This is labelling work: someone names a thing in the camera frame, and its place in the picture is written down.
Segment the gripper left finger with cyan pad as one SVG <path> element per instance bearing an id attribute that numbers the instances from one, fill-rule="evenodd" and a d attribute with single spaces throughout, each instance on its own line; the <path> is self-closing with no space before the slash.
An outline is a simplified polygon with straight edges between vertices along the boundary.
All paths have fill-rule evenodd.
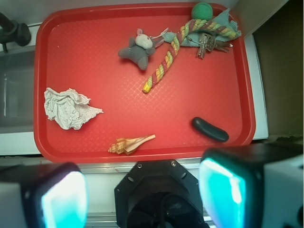
<path id="1" fill-rule="evenodd" d="M 83 228 L 85 175 L 71 162 L 0 167 L 2 228 Z"/>

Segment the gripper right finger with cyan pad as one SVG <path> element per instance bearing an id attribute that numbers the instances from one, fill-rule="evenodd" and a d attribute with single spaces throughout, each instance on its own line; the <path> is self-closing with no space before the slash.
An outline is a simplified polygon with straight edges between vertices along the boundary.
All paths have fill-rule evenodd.
<path id="1" fill-rule="evenodd" d="M 304 148 L 273 142 L 208 149 L 199 192 L 218 228 L 301 228 Z"/>

